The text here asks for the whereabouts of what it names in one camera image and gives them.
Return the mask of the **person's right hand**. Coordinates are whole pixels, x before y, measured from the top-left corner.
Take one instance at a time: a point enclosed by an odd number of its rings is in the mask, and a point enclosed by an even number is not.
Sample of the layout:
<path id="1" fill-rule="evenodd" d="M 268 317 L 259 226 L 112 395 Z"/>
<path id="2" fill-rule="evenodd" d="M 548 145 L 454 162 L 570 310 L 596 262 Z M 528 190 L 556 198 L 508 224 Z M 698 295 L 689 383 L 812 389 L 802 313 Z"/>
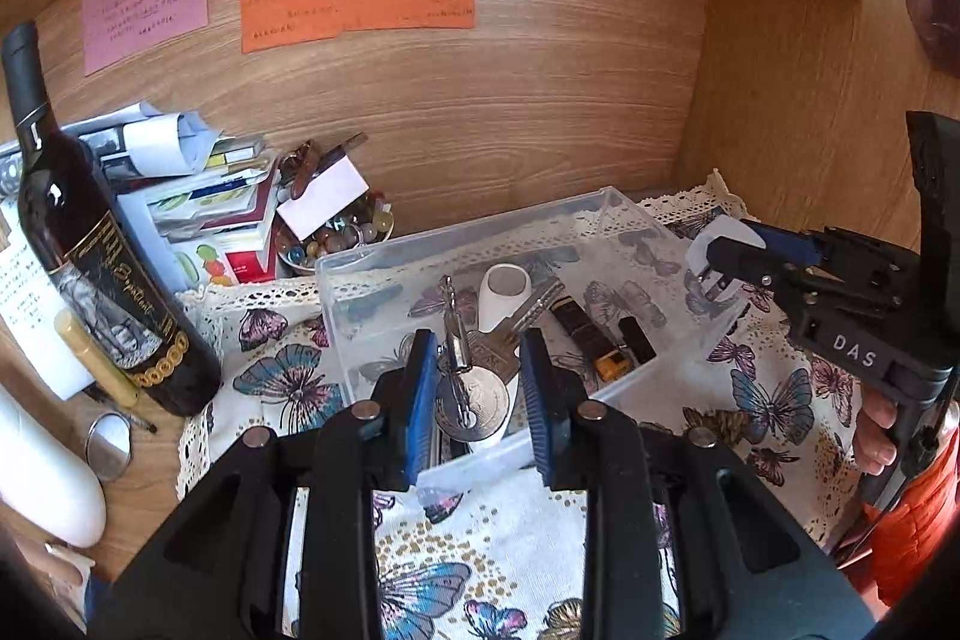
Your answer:
<path id="1" fill-rule="evenodd" d="M 880 476 L 896 458 L 889 431 L 896 422 L 896 404 L 869 385 L 861 386 L 861 409 L 854 432 L 854 459 L 859 470 Z"/>

